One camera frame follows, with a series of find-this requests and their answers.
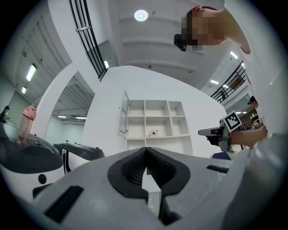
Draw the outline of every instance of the fluorescent light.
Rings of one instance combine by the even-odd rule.
[[[37,69],[37,67],[35,66],[35,64],[32,64],[32,65],[30,66],[30,69],[29,69],[29,71],[28,71],[28,73],[27,73],[27,76],[26,76],[26,79],[27,79],[28,81],[31,81],[32,76],[33,76],[33,74],[35,73],[36,69]]]
[[[22,87],[22,93],[23,94],[26,93],[26,89],[27,89],[26,87],[24,87],[24,86]]]
[[[238,59],[237,55],[234,54],[232,51],[230,52],[230,54],[231,54],[234,58]]]
[[[104,61],[104,64],[105,64],[105,66],[106,66],[106,69],[108,69],[108,68],[109,68],[108,62],[107,62],[107,61]]]
[[[145,21],[148,18],[148,13],[145,10],[137,10],[134,14],[134,17],[137,21]]]
[[[214,80],[211,80],[210,82],[214,83],[214,84],[219,84],[219,82],[216,82]]]

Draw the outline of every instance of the cabinet door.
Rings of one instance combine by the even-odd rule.
[[[127,126],[127,114],[128,114],[128,105],[129,105],[129,98],[127,93],[125,92],[121,112],[120,112],[120,122],[119,122],[119,131],[122,134],[126,135],[126,126]]]

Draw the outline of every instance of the black railing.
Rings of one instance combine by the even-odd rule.
[[[245,66],[243,61],[237,66],[230,77],[212,94],[212,98],[218,102],[222,102],[232,93],[234,93],[245,81],[246,76]]]
[[[75,0],[75,4],[73,4],[72,0],[70,0],[70,6],[77,27],[76,32],[79,34],[87,56],[94,67],[98,78],[101,80],[107,70],[93,32],[87,2],[86,0]]]

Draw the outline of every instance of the black camera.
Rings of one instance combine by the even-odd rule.
[[[187,39],[182,36],[182,34],[174,35],[174,45],[176,45],[183,52],[187,49]]]

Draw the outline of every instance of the pink bottle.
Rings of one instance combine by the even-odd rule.
[[[19,130],[19,140],[27,139],[30,134],[33,121],[36,118],[37,109],[29,106],[23,111],[23,118]]]

